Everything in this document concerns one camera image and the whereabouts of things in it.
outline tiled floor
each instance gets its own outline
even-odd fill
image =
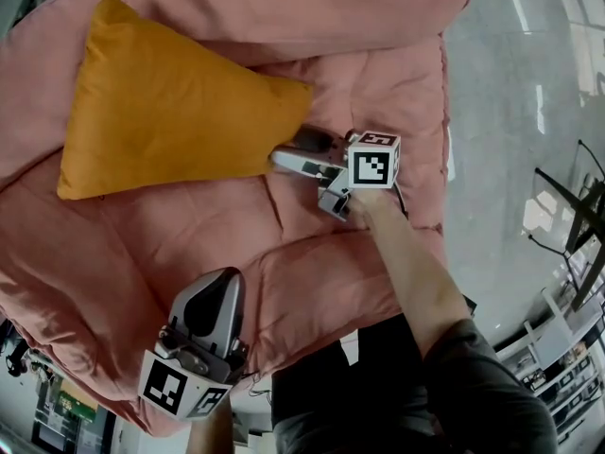
[[[571,224],[534,167],[579,191],[594,168],[578,139],[605,162],[605,0],[472,0],[446,41],[450,270],[498,342],[558,282],[561,261],[528,234],[561,248]]]

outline person's arm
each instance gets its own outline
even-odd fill
[[[475,454],[556,453],[548,408],[498,360],[453,279],[397,205],[382,191],[360,190],[353,208],[363,213],[387,267],[423,355],[429,408],[448,440]]]
[[[211,416],[191,425],[186,454],[233,454],[233,416],[229,399]]]
[[[397,300],[425,357],[453,324],[470,318],[466,301],[383,190],[356,190],[355,201],[354,210],[363,214],[372,232]]]

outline person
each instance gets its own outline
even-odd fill
[[[280,454],[557,452],[546,405],[498,360],[445,268],[384,191],[351,200],[402,314],[358,331],[349,366],[333,343],[273,374]],[[193,426],[187,454],[233,451],[231,407]]]

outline pink fabric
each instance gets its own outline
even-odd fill
[[[50,0],[0,45],[0,308],[102,404],[157,435],[179,425],[139,401],[143,351],[206,271],[246,275],[250,371],[296,361],[397,312],[363,231],[317,209],[317,188],[273,173],[56,194],[67,118],[99,0]],[[468,0],[124,0],[221,54],[315,85],[309,122],[402,136],[400,184],[443,260],[447,83],[439,34]]]

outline yellow pillow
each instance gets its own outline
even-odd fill
[[[310,86],[261,76],[120,0],[96,7],[57,193],[260,175],[305,119]]]

